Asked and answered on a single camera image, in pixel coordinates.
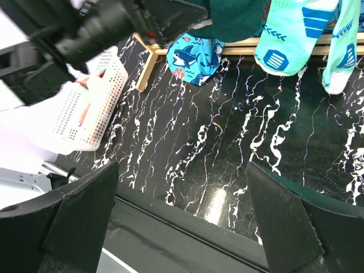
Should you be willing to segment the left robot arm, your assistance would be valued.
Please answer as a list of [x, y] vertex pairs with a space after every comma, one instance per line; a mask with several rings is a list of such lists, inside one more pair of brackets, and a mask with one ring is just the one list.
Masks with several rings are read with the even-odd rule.
[[95, 62], [102, 80], [86, 92], [86, 123], [75, 130], [77, 150], [95, 151], [109, 123], [128, 74], [114, 54], [116, 44], [137, 33], [142, 42], [169, 45], [208, 15], [187, 1], [2, 1], [1, 10], [27, 35], [26, 42], [1, 51], [1, 79], [26, 104], [56, 95], [75, 82], [73, 68], [88, 73]]

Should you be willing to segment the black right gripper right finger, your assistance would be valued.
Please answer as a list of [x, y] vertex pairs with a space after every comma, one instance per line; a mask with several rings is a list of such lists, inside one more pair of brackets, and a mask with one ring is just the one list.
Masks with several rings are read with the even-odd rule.
[[271, 272], [363, 272], [363, 207], [254, 162], [245, 176]]

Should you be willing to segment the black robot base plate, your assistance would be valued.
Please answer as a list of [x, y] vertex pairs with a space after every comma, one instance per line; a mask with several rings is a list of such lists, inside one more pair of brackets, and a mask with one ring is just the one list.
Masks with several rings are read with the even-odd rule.
[[98, 272], [268, 272], [257, 243], [118, 182]]

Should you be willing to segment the pink sock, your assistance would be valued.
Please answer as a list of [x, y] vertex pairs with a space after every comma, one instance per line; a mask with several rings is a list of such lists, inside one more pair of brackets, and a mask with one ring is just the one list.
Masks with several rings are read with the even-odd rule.
[[86, 115], [90, 107], [95, 105], [100, 105], [102, 100], [105, 99], [107, 94], [107, 89], [110, 84], [106, 83], [104, 79], [106, 73], [106, 68], [100, 69], [97, 73], [89, 74], [76, 80], [74, 83], [81, 87], [83, 98], [81, 99], [81, 113], [78, 119], [78, 126], [84, 123]]

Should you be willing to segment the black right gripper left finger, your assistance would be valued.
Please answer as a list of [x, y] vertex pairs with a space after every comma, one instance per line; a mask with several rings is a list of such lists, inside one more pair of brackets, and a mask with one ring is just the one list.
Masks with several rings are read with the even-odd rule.
[[1, 210], [1, 272], [96, 272], [119, 166]]

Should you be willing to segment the dark teal sock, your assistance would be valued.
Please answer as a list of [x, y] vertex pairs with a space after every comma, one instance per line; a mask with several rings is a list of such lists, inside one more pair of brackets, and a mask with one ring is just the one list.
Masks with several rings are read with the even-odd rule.
[[188, 31], [193, 37], [233, 43], [254, 36], [261, 28], [263, 1], [210, 0], [189, 3], [202, 6], [208, 12], [206, 19]]

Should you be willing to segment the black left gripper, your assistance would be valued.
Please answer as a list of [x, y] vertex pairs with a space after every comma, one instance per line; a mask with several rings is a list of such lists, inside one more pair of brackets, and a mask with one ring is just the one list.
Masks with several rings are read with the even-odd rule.
[[135, 32], [146, 45], [167, 47], [207, 16], [206, 8], [186, 1], [98, 1], [75, 36], [55, 47], [66, 61], [88, 61]]

